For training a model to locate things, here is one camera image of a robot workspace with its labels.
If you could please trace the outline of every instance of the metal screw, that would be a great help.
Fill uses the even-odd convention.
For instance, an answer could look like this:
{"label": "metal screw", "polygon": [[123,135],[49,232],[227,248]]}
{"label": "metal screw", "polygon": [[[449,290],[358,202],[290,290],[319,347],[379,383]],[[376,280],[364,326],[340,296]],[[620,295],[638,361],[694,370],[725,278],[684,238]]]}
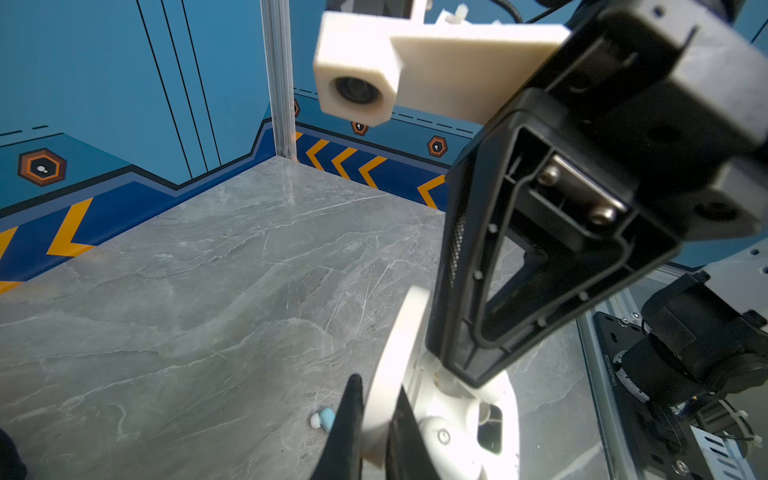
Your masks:
{"label": "metal screw", "polygon": [[547,165],[538,173],[536,180],[545,187],[551,187],[560,180],[560,169],[554,165]]}
{"label": "metal screw", "polygon": [[447,445],[451,442],[451,434],[446,429],[440,429],[437,431],[437,439],[443,445]]}
{"label": "metal screw", "polygon": [[685,465],[685,462],[682,460],[677,460],[675,463],[673,463],[672,468],[674,469],[675,473],[681,477],[684,477],[690,473],[690,468],[688,468],[688,465]]}
{"label": "metal screw", "polygon": [[589,212],[589,221],[595,225],[609,225],[616,220],[616,209],[608,205],[597,205]]}

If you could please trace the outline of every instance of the gray marble surface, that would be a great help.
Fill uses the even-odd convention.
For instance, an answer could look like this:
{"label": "gray marble surface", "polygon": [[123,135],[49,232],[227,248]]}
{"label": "gray marble surface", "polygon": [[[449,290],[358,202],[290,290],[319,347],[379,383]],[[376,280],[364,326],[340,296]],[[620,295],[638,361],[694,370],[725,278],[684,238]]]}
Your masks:
{"label": "gray marble surface", "polygon": [[[307,478],[308,416],[369,381],[406,290],[435,282],[442,223],[258,165],[0,296],[0,427],[32,479]],[[522,478],[607,478],[575,326],[510,375]]]}

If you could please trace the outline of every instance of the camera lens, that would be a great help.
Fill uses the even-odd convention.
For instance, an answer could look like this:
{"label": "camera lens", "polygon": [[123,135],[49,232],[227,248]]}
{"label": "camera lens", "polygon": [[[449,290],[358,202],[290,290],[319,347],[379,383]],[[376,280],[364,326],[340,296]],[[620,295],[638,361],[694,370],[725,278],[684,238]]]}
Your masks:
{"label": "camera lens", "polygon": [[336,79],[336,90],[346,100],[356,104],[371,104],[379,97],[379,89],[365,80],[353,77]]}

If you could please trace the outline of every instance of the hexagon icon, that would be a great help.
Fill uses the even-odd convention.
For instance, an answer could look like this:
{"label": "hexagon icon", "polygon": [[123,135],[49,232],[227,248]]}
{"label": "hexagon icon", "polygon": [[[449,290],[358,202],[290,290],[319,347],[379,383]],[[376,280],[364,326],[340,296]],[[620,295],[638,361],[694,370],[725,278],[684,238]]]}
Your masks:
{"label": "hexagon icon", "polygon": [[361,124],[358,121],[352,122],[352,131],[355,132],[355,135],[363,136],[368,131],[368,125]]}
{"label": "hexagon icon", "polygon": [[440,158],[448,151],[448,141],[443,137],[434,136],[427,144],[427,147],[429,147],[430,155]]}
{"label": "hexagon icon", "polygon": [[64,180],[67,161],[47,148],[18,156],[18,175],[39,187]]}

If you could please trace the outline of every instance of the metal post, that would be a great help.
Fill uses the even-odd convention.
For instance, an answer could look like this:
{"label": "metal post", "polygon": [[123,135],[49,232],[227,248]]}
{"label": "metal post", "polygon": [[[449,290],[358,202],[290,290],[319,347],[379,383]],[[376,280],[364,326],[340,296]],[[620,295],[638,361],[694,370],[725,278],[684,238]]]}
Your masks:
{"label": "metal post", "polygon": [[296,160],[293,114],[293,63],[290,49],[288,0],[261,0],[266,76],[270,86],[275,153]]}

